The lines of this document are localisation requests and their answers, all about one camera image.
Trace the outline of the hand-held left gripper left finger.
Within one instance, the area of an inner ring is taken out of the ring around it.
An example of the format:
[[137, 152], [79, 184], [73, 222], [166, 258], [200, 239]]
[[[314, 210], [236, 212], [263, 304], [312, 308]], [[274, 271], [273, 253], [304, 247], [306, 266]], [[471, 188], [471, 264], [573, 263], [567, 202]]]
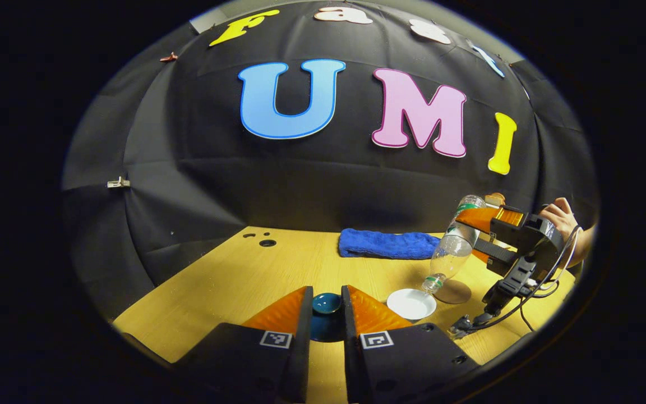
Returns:
[[304, 403], [312, 299], [300, 287], [244, 324], [217, 325], [175, 371], [205, 403]]

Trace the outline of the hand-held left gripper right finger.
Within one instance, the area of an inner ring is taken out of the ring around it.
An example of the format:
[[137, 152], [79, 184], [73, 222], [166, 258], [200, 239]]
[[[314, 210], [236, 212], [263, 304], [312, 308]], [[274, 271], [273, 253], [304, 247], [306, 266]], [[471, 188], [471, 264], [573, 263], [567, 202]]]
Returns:
[[478, 364], [431, 323], [411, 324], [343, 286], [344, 371], [350, 403], [452, 403]]

